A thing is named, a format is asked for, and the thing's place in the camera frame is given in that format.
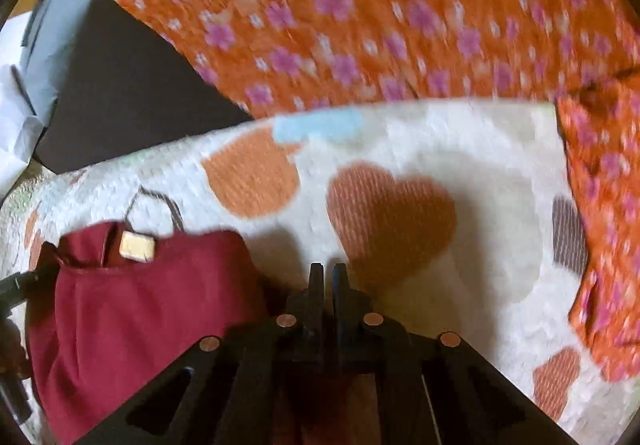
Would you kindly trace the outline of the dark red garment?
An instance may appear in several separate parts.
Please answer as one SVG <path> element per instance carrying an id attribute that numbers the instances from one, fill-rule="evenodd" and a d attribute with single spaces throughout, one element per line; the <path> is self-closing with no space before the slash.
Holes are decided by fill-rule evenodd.
<path id="1" fill-rule="evenodd" d="M 71 444 L 205 335 L 269 316 L 265 277 L 235 231 L 177 233 L 154 257 L 118 251 L 125 226 L 104 222 L 43 243 L 58 265 L 26 309 L 35 390 L 53 435 Z"/>

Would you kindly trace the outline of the beige garment label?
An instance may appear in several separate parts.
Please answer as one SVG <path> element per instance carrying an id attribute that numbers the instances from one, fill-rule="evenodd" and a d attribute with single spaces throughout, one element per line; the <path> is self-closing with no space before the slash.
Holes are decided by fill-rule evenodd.
<path id="1" fill-rule="evenodd" d="M 121 257 L 129 261 L 152 262 L 155 257 L 155 239 L 132 231 L 123 231 L 118 252 Z"/>

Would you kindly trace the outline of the quilted heart pattern bedspread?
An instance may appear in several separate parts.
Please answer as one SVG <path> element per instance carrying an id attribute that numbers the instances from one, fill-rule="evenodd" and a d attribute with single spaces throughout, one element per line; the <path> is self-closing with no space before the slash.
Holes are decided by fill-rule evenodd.
<path id="1" fill-rule="evenodd" d="M 592 253 L 549 104 L 424 100 L 277 116 L 79 171 L 29 165 L 1 208 L 1 272 L 104 220 L 154 236 L 231 228 L 300 287 L 344 260 L 420 335 L 454 330 L 581 444 L 613 444 L 639 406 L 568 322 Z"/>

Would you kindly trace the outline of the black flat cushion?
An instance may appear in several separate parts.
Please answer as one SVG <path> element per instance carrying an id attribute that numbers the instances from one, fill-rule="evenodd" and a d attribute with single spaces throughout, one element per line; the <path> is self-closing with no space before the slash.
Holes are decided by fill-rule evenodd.
<path id="1" fill-rule="evenodd" d="M 91 0 L 35 155 L 61 174 L 252 119 L 113 0 Z"/>

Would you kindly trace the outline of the light blue pillow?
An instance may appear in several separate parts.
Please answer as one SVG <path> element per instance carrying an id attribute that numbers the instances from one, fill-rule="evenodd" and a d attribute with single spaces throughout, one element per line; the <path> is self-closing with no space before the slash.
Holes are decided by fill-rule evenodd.
<path id="1" fill-rule="evenodd" d="M 38 0 L 23 36 L 20 72 L 26 96 L 47 126 L 91 0 Z"/>

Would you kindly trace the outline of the orange floral fabric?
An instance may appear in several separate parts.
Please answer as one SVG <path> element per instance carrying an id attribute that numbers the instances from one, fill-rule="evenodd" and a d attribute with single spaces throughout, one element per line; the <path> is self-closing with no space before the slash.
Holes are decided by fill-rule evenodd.
<path id="1" fill-rule="evenodd" d="M 639 372 L 639 19 L 625 0 L 113 0 L 256 118 L 423 97 L 552 101 L 590 257 L 568 319 Z"/>

